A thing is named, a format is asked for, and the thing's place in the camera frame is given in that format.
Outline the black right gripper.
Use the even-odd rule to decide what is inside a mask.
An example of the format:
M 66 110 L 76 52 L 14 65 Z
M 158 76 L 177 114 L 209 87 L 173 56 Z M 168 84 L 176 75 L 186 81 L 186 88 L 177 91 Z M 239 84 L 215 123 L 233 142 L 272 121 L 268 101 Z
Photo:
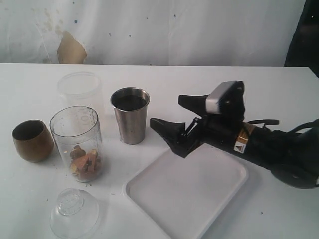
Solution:
M 150 127 L 168 144 L 174 154 L 182 158 L 186 158 L 204 143 L 235 156 L 245 157 L 244 153 L 234 150 L 244 124 L 244 91 L 244 82 L 237 81 L 235 89 L 226 97 L 226 106 L 221 115 L 207 113 L 208 95 L 179 95 L 178 104 L 199 115 L 199 118 L 192 122 L 195 127 L 185 130 L 185 123 L 168 122 L 158 118 L 150 119 Z

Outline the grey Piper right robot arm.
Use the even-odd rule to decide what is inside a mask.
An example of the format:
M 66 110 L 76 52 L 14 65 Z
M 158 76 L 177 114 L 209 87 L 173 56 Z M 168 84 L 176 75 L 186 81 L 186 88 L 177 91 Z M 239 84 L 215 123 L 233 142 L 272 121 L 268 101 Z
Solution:
M 180 95 L 178 103 L 196 113 L 189 126 L 151 118 L 150 127 L 180 157 L 209 144 L 269 170 L 283 183 L 300 189 L 318 187 L 319 122 L 288 132 L 270 130 L 275 119 L 244 121 L 242 81 L 219 84 L 210 94 Z

